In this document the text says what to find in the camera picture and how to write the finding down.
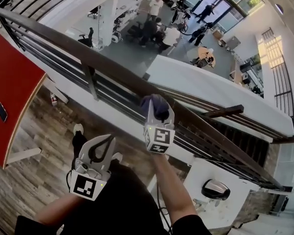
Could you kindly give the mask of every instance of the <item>ceiling light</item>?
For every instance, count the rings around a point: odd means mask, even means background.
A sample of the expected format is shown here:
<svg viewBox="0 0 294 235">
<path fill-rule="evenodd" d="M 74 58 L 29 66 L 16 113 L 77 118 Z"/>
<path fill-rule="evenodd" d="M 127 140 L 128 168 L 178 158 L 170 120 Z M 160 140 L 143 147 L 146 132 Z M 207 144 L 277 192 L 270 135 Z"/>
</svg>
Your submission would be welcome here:
<svg viewBox="0 0 294 235">
<path fill-rule="evenodd" d="M 282 14 L 282 15 L 284 14 L 284 9 L 282 6 L 280 6 L 279 4 L 276 3 L 275 7 L 277 8 L 277 10 L 279 11 L 280 14 Z"/>
</svg>

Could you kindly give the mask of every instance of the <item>wooden floor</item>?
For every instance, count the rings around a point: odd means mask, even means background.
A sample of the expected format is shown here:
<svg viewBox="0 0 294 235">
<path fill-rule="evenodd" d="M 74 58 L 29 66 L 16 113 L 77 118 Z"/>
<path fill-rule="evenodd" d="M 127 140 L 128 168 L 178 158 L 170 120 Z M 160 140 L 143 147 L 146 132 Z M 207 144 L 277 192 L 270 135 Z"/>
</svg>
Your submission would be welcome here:
<svg viewBox="0 0 294 235">
<path fill-rule="evenodd" d="M 0 168 L 0 226 L 13 234 L 18 215 L 33 217 L 44 205 L 68 192 L 66 173 L 73 158 L 73 127 L 82 123 L 85 136 L 114 133 L 122 164 L 131 167 L 144 184 L 154 175 L 145 145 L 100 119 L 72 100 L 52 107 L 50 94 L 39 91 L 21 122 L 13 152 L 40 147 L 42 153 Z"/>
</svg>

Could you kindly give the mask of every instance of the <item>office chair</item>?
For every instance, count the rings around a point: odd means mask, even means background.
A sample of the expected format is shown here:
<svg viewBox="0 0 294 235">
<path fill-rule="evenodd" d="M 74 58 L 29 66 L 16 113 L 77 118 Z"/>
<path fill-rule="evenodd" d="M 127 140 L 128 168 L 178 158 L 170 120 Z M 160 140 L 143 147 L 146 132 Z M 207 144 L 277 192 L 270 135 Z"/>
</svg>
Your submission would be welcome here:
<svg viewBox="0 0 294 235">
<path fill-rule="evenodd" d="M 130 42 L 133 42 L 135 39 L 139 41 L 139 39 L 142 37 L 142 23 L 137 22 L 138 26 L 133 25 L 132 27 L 129 28 L 127 31 L 126 38 L 129 39 Z"/>
<path fill-rule="evenodd" d="M 205 58 L 204 59 L 195 58 L 194 60 L 192 60 L 192 65 L 198 68 L 203 68 L 207 66 L 208 64 L 209 62 Z"/>
</svg>

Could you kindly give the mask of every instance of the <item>smartphone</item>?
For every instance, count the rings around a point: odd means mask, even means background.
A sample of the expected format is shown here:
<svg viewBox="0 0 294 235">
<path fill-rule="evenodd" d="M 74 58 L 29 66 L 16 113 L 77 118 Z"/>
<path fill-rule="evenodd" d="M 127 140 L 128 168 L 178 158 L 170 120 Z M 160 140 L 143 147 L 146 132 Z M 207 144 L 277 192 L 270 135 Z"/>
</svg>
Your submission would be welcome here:
<svg viewBox="0 0 294 235">
<path fill-rule="evenodd" d="M 5 122 L 7 117 L 8 117 L 8 113 L 6 112 L 5 108 L 0 102 L 0 118 L 3 122 Z"/>
</svg>

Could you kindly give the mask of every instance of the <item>sneaker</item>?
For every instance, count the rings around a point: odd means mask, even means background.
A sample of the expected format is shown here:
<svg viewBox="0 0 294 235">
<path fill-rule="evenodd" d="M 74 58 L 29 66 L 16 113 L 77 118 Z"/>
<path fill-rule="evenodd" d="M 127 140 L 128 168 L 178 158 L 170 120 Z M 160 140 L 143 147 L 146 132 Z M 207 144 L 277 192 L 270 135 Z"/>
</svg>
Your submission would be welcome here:
<svg viewBox="0 0 294 235">
<path fill-rule="evenodd" d="M 77 123 L 74 125 L 73 133 L 76 135 L 76 132 L 80 131 L 82 134 L 84 134 L 84 127 L 81 123 Z"/>
<path fill-rule="evenodd" d="M 122 160 L 123 160 L 123 155 L 122 155 L 121 153 L 119 153 L 119 152 L 116 152 L 116 153 L 112 156 L 112 160 L 113 160 L 113 159 L 116 159 L 116 160 L 119 161 L 119 163 L 121 163 Z"/>
</svg>

